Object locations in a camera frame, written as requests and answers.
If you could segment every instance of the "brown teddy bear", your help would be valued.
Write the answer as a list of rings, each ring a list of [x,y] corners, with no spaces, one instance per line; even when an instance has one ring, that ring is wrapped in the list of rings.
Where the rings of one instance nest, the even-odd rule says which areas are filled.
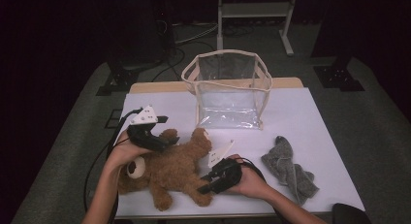
[[[160,136],[165,140],[177,138],[175,129],[167,129]],[[200,207],[211,203],[211,193],[201,194],[197,189],[208,181],[198,176],[198,161],[211,151],[211,141],[203,128],[194,130],[191,140],[185,144],[174,144],[163,152],[152,152],[141,156],[142,165],[137,168],[123,167],[118,182],[118,192],[125,194],[149,187],[154,206],[163,211],[168,209],[173,198],[168,190],[181,191],[191,197]],[[141,170],[139,177],[131,178],[127,171]]]

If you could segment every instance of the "human arm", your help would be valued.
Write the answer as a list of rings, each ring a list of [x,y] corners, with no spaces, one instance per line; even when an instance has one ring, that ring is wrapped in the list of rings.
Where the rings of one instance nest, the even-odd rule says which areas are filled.
[[[85,214],[82,223],[108,223],[112,207],[117,197],[117,183],[121,168],[133,161],[139,155],[151,152],[138,147],[128,140],[126,131],[123,131],[117,140],[118,144],[107,159],[90,208]]]
[[[231,158],[241,162],[239,155]],[[231,192],[242,194],[246,197],[262,199],[279,211],[289,222],[294,224],[320,224],[325,222],[307,210],[296,205],[293,201],[270,187],[260,176],[248,167],[241,167],[242,178],[236,186],[229,189]]]

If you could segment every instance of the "human hand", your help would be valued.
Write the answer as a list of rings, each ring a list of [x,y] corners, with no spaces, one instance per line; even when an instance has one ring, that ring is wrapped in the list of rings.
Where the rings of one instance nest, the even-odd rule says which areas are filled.
[[[139,147],[129,140],[127,130],[121,132],[117,143],[113,148],[107,163],[114,166],[123,166],[135,160],[139,155],[152,152],[149,149]]]
[[[238,154],[234,154],[229,158],[236,159],[239,163],[243,162]],[[251,168],[241,166],[241,171],[241,180],[237,185],[228,189],[228,191],[239,193],[250,198],[264,199],[266,196],[265,192],[270,190],[271,187]]]

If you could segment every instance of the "person's right arm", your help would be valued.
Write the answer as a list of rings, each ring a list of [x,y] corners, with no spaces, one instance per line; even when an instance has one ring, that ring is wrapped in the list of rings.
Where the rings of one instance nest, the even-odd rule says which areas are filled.
[[[240,158],[240,156],[233,155],[231,158]],[[242,167],[241,181],[236,186],[230,188],[229,191],[266,201],[278,210],[289,222],[294,224],[326,223],[270,187],[257,173],[247,167]]]

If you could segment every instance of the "white tabletop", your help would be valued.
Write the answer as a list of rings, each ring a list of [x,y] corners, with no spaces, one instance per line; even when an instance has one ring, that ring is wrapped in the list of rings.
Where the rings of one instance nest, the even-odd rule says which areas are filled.
[[[189,141],[195,125],[196,97],[188,92],[162,92],[128,94],[123,114],[152,105],[157,115],[169,117],[167,123],[157,124],[152,134],[175,128],[180,142]],[[125,129],[132,119],[126,121]],[[364,205],[345,169],[331,136],[308,88],[276,88],[269,96],[263,112],[263,130],[207,129],[213,148],[235,144],[227,156],[237,153],[251,160],[263,173],[267,183],[295,200],[289,188],[282,186],[261,161],[261,156],[273,147],[277,136],[285,137],[291,144],[293,163],[315,175],[314,183],[320,190],[303,205],[310,212],[328,212],[335,203],[343,203],[364,210]],[[207,159],[201,161],[201,176],[207,174]],[[265,202],[241,195],[220,193],[210,206],[198,207],[187,195],[171,192],[174,203],[166,211],[157,210],[147,189],[119,196],[117,218],[166,218],[205,216],[260,216],[274,215]]]

